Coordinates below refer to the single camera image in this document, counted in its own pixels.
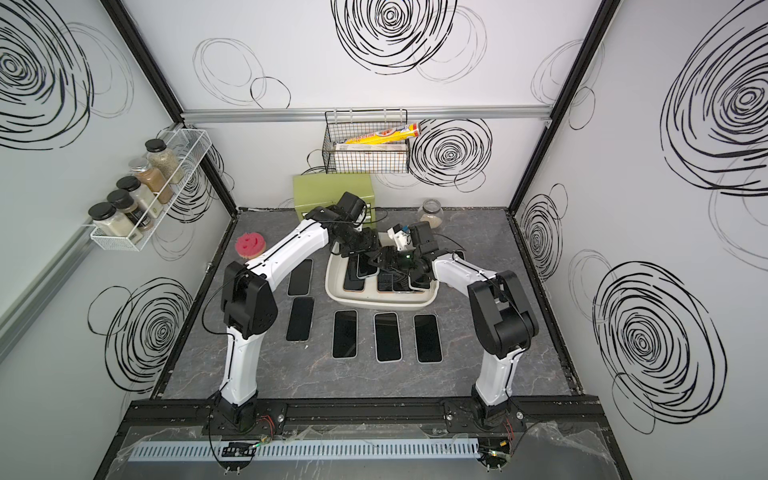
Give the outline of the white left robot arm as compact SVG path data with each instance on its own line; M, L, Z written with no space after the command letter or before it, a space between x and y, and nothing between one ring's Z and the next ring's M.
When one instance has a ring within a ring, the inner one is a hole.
M313 208L257 258L226 267L221 310L227 354L216 411L237 432L244 433L257 422L257 369L264 336L278 316L275 289L328 245L336 245L341 256L377 251L376 232L363 226L367 212L364 200L345 192L337 203Z

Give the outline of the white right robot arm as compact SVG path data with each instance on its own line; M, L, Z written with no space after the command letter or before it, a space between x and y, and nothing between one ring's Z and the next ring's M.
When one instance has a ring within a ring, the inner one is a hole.
M484 350L481 370L471 391L474 421L490 428L510 410L513 380L539 325L518 276L492 271L461 256L462 248L439 246L427 222L387 231L390 244L376 257L382 270L404 276L412 289L439 283L465 295L475 336Z

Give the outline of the white plastic storage box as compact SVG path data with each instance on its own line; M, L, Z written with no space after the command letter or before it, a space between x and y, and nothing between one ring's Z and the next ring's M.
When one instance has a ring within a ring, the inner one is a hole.
M428 291L381 293L377 291L377 275L365 280L360 292L345 291L343 280L349 258L336 255L338 243L331 242L331 255L325 272L325 291L334 301L352 308L382 311L417 311L431 305L437 298L439 283L433 281Z

